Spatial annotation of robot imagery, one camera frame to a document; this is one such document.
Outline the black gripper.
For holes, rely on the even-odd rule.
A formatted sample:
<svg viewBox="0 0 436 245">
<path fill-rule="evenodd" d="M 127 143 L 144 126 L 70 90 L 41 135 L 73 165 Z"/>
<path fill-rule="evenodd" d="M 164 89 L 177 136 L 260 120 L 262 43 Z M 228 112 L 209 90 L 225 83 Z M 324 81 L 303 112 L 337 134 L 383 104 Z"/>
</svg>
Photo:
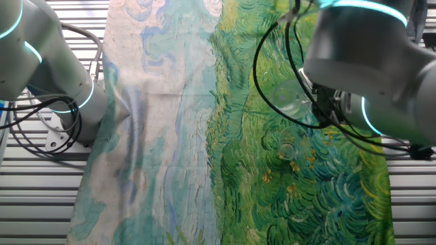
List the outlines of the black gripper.
<svg viewBox="0 0 436 245">
<path fill-rule="evenodd" d="M 331 113 L 334 110 L 335 89 L 315 84 L 312 88 L 315 103 L 312 104 L 312 113 L 322 128 L 330 126 Z"/>
</svg>

